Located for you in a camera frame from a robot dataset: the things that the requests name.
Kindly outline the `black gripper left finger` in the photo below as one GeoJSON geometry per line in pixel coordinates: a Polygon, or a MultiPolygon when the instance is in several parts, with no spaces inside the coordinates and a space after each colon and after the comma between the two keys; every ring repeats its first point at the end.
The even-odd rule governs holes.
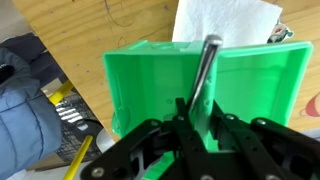
{"type": "Polygon", "coordinates": [[[214,170],[182,98],[171,120],[147,119],[85,166],[81,180],[142,180],[165,154],[173,162],[158,180],[214,180],[214,170]]]}

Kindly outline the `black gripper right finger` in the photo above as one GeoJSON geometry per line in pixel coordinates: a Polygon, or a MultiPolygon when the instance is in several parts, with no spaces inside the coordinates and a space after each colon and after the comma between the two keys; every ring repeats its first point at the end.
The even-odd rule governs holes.
{"type": "Polygon", "coordinates": [[[320,143],[263,117],[249,123],[213,103],[210,133],[218,149],[240,156],[238,168],[254,180],[320,180],[320,143]]]}

